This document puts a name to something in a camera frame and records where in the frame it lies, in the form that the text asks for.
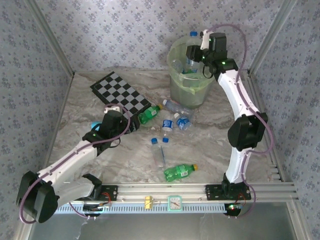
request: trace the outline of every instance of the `black and white checkered board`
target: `black and white checkered board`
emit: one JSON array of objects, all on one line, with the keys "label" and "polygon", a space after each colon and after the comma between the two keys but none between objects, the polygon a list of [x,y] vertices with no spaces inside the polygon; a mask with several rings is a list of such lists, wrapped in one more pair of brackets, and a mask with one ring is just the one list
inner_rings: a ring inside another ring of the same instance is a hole
[{"label": "black and white checkered board", "polygon": [[137,116],[151,106],[147,99],[115,72],[111,72],[90,88],[104,104],[124,106],[129,111],[130,117]]}]

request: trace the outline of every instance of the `teal clock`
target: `teal clock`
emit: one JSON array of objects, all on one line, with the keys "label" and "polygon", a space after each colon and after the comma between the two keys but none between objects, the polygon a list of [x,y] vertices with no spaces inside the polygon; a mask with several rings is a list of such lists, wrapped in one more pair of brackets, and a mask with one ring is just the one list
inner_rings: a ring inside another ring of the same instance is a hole
[{"label": "teal clock", "polygon": [[181,196],[168,196],[168,210],[170,212],[180,212],[182,209]]}]

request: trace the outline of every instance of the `floral wallpaper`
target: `floral wallpaper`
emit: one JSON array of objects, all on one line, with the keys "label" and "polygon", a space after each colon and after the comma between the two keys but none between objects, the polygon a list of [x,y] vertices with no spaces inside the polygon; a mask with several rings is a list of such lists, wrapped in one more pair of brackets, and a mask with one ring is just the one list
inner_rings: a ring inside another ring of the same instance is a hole
[{"label": "floral wallpaper", "polygon": [[[241,26],[248,40],[248,68],[282,0],[38,0],[74,71],[125,66],[163,69],[172,43],[214,24]],[[229,56],[244,47],[227,33]]]},{"label": "floral wallpaper", "polygon": [[257,73],[314,239],[320,239],[320,2],[298,1]]},{"label": "floral wallpaper", "polygon": [[21,177],[43,166],[70,78],[23,1],[0,1],[0,31],[0,239],[11,240]]}]

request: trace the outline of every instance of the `trash bin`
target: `trash bin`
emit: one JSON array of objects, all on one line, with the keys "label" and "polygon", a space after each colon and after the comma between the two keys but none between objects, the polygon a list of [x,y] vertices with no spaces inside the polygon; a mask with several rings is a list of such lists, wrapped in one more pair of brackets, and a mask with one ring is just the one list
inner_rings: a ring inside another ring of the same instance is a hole
[{"label": "trash bin", "polygon": [[184,64],[187,60],[187,40],[186,36],[175,41],[166,58],[170,74],[170,94],[172,100],[190,109],[196,109],[204,103],[212,87],[214,77],[208,79],[202,71],[182,74],[176,70],[177,61]]}]

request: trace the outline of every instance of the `bottle label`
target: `bottle label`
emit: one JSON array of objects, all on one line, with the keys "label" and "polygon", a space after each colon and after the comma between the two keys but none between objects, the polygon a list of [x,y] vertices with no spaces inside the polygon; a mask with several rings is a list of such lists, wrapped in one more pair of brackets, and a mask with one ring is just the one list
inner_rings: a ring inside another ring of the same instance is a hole
[{"label": "bottle label", "polygon": [[178,166],[181,172],[181,177],[187,176],[188,175],[188,171],[186,170],[185,166],[180,165]]},{"label": "bottle label", "polygon": [[178,121],[176,121],[176,124],[178,125],[178,127],[182,130],[184,128],[184,126],[189,123],[189,119],[185,116],[182,116],[178,119]]},{"label": "bottle label", "polygon": [[163,128],[171,128],[171,129],[173,130],[173,128],[174,128],[174,122],[171,121],[171,120],[168,120],[168,119],[163,120],[162,127],[163,127]]}]

